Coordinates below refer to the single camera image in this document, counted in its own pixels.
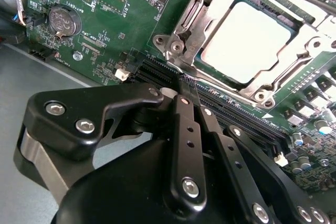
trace mounting screw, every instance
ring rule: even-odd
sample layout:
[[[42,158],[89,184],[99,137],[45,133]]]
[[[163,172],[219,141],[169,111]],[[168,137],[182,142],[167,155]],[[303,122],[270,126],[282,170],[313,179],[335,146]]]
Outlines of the mounting screw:
[[[150,92],[152,95],[156,96],[156,97],[159,96],[159,93],[158,93],[155,89],[153,89],[153,88],[149,88],[149,92]]]
[[[82,55],[82,53],[79,52],[79,51],[75,51],[75,52],[72,54],[72,57],[73,57],[73,59],[76,60],[76,61],[80,61],[80,60],[83,59],[83,55]]]
[[[76,129],[84,134],[90,134],[95,130],[95,125],[88,119],[81,119],[76,122]]]
[[[235,133],[237,136],[240,136],[240,135],[241,135],[241,133],[240,133],[240,131],[239,131],[238,129],[233,129],[233,131],[234,131],[234,133]]]
[[[322,215],[315,208],[311,207],[310,209],[314,217],[317,218],[319,222],[324,223],[324,218],[322,217]]]
[[[205,111],[205,113],[206,113],[207,115],[212,115],[212,113],[211,113],[211,111],[210,111],[209,109],[204,109],[204,111]]]
[[[182,187],[185,193],[191,198],[196,198],[200,194],[198,186],[191,179],[183,180]]]
[[[299,213],[307,222],[311,222],[311,217],[302,207],[298,207]]]
[[[182,101],[184,104],[189,104],[189,102],[188,102],[187,99],[181,98],[181,101]]]
[[[258,203],[253,204],[253,212],[262,221],[262,223],[268,223],[269,218],[265,209]]]
[[[46,111],[51,115],[63,115],[65,108],[62,104],[52,102],[47,104]]]
[[[183,51],[183,48],[184,44],[179,41],[174,41],[170,46],[171,51],[177,54],[181,53]]]

